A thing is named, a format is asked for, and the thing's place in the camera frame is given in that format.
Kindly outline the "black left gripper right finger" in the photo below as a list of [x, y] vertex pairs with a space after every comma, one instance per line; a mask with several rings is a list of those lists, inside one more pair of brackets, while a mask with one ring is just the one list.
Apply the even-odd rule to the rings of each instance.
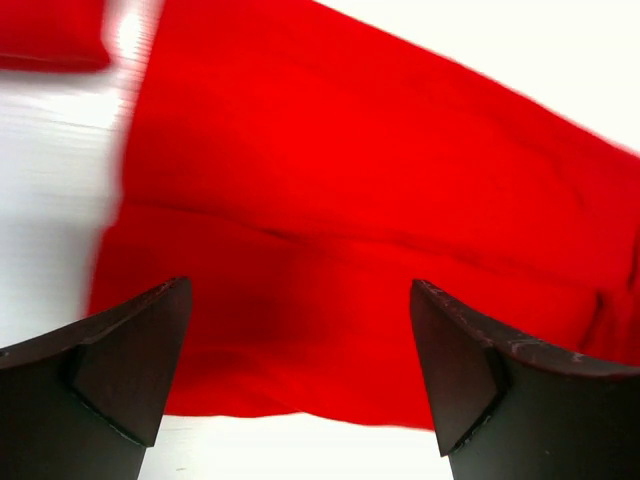
[[565, 350], [417, 280], [410, 316], [440, 454], [467, 480], [639, 475], [639, 371]]

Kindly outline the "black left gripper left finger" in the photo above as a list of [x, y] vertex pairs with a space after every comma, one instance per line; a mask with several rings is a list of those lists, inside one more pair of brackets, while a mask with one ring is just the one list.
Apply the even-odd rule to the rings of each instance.
[[126, 480], [154, 446], [192, 306], [186, 278], [1, 350], [1, 476]]

